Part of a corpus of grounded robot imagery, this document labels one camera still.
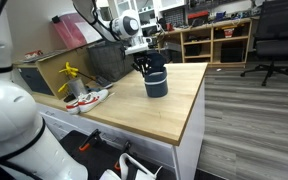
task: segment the pink box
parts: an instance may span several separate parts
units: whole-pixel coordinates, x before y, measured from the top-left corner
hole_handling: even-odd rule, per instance
[[[74,49],[101,39],[98,33],[77,12],[55,16],[52,21],[68,49]]]

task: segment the desk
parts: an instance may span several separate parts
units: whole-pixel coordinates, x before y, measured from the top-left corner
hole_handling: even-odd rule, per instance
[[[115,95],[90,112],[69,115],[65,103],[33,94],[49,128],[90,134],[98,128],[112,144],[133,142],[134,152],[173,171],[177,179],[194,179],[204,135],[206,63],[168,64],[169,93],[148,98],[143,78],[135,71],[116,82]]]

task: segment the sneaker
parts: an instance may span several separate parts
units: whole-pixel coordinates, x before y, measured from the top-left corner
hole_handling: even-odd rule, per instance
[[[83,97],[79,97],[78,106],[81,112],[85,113],[93,109],[108,96],[108,90],[103,89],[99,92],[90,92]]]
[[[80,108],[78,106],[78,100],[74,99],[66,104],[66,110],[69,114],[75,115],[80,112]]]

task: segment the red storage box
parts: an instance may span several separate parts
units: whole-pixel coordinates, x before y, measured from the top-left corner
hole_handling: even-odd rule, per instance
[[[67,49],[74,49],[102,38],[77,12],[55,16],[52,21]]]
[[[208,21],[208,16],[209,16],[208,11],[201,11],[201,12],[189,14],[189,15],[187,15],[188,24],[192,25],[192,23],[195,19],[200,20],[199,25],[205,24]]]

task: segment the orange handle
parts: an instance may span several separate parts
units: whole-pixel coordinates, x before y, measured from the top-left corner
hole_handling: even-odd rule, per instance
[[[85,144],[85,146],[83,146],[83,147],[79,147],[79,150],[80,151],[85,151],[88,147],[90,147],[89,143]]]
[[[116,170],[118,170],[118,171],[121,170],[121,167],[120,167],[120,165],[118,164],[118,161],[116,161],[116,163],[115,163],[115,165],[114,165],[114,168],[115,168]]]

